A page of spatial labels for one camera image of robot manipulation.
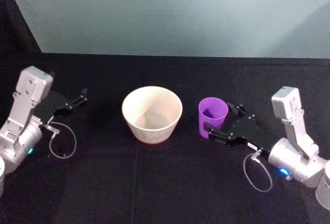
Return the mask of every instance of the white wall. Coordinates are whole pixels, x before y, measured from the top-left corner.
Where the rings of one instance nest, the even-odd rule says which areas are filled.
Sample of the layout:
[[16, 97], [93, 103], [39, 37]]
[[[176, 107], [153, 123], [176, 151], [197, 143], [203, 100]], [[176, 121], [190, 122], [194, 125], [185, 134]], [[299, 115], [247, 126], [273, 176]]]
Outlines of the white wall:
[[45, 53], [330, 58], [330, 0], [16, 2]]

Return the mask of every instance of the purple cup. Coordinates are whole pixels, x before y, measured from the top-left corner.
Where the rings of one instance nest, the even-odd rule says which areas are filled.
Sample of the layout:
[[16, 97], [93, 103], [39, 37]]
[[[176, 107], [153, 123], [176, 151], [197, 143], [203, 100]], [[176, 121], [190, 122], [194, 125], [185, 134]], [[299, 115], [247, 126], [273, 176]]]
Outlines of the purple cup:
[[200, 134], [208, 138], [208, 132], [204, 130], [204, 123], [210, 124], [215, 129], [220, 129], [228, 114], [226, 102], [219, 98], [208, 97], [203, 99], [199, 106]]

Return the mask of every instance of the black table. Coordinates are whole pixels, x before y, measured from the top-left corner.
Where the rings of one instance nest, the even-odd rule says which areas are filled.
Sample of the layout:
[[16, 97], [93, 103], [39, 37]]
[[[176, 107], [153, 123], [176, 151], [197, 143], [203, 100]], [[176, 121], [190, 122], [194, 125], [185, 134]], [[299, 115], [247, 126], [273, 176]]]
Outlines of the black table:
[[[9, 54], [0, 56], [0, 120], [7, 118], [19, 73], [34, 65], [57, 73], [52, 89], [89, 101], [71, 117], [56, 120], [76, 133], [76, 154], [59, 160], [48, 150], [49, 134], [5, 179], [4, 223], [329, 223], [315, 189], [286, 181], [267, 166], [274, 188], [254, 190], [242, 162], [249, 148], [227, 148], [199, 136], [198, 103], [209, 96], [245, 104], [263, 128], [285, 136], [271, 96], [282, 86], [300, 89], [308, 134], [330, 159], [328, 60], [131, 57]], [[184, 106], [164, 143], [138, 142], [121, 114], [132, 90], [158, 85]], [[251, 177], [267, 187], [267, 176]]]

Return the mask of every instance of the cable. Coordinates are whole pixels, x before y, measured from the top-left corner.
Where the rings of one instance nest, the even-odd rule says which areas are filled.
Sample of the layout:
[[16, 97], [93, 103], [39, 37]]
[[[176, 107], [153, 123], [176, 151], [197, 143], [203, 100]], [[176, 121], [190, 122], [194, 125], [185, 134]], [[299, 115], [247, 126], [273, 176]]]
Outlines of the cable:
[[[256, 189], [257, 191], [259, 191], [259, 192], [266, 193], [266, 192], [269, 192], [269, 191], [273, 188], [273, 180], [272, 180], [272, 177], [270, 176], [270, 174], [269, 174], [267, 168], [262, 164], [261, 161], [259, 161], [259, 160], [256, 158], [259, 154], [260, 154], [260, 153], [258, 153], [258, 151], [255, 152], [255, 153], [250, 153], [250, 154], [248, 154], [248, 155], [245, 157], [245, 159], [244, 159], [244, 162], [243, 162], [243, 169], [244, 169], [244, 174], [245, 174], [247, 180], [249, 181], [249, 183], [252, 185], [252, 187], [253, 187], [254, 189]], [[251, 179], [249, 178], [248, 173], [246, 172], [246, 166], [245, 166], [245, 165], [246, 165], [246, 161], [247, 161], [247, 159], [248, 159], [249, 157], [251, 158], [253, 155], [255, 155], [255, 157], [254, 157], [252, 160], [253, 160], [253, 161], [256, 161], [257, 163], [260, 164], [260, 166], [262, 166], [262, 168], [265, 170], [265, 172], [266, 172], [266, 174], [267, 174], [267, 176], [268, 176], [268, 178], [269, 178], [270, 186], [269, 186], [268, 189], [259, 189], [258, 187], [256, 187], [256, 186], [254, 185], [254, 183], [251, 181]]]
[[70, 130], [70, 132], [72, 133], [73, 138], [74, 138], [74, 148], [73, 148], [73, 150], [72, 150], [72, 153], [69, 154], [68, 156], [59, 156], [59, 155], [55, 154], [55, 152], [53, 151], [53, 149], [52, 149], [52, 142], [53, 142], [53, 139], [54, 139], [55, 136], [54, 136], [54, 137], [52, 136], [51, 140], [49, 141], [49, 150], [51, 151], [51, 153], [52, 153], [53, 156], [55, 156], [56, 158], [59, 158], [59, 159], [67, 159], [67, 158], [70, 158], [70, 157], [75, 153], [76, 148], [77, 148], [77, 138], [76, 138], [76, 135], [74, 134], [73, 130], [72, 130], [69, 126], [67, 126], [67, 125], [65, 125], [65, 124], [58, 123], [58, 122], [50, 122], [50, 124], [64, 126], [64, 127], [66, 127], [68, 130]]

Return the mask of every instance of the plastic cup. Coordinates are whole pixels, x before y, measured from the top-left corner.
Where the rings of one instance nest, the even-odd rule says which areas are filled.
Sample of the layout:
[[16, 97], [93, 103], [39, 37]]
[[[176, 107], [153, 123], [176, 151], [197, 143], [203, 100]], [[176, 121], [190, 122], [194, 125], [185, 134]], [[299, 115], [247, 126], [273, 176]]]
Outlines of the plastic cup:
[[204, 124], [210, 124], [214, 129], [220, 129], [228, 114], [226, 102], [219, 98], [208, 97], [199, 104], [199, 128], [200, 135], [208, 138], [208, 132], [204, 130]]
[[127, 95], [123, 101], [122, 112], [138, 140], [157, 144], [172, 134], [182, 114], [182, 103], [172, 91], [148, 86]]

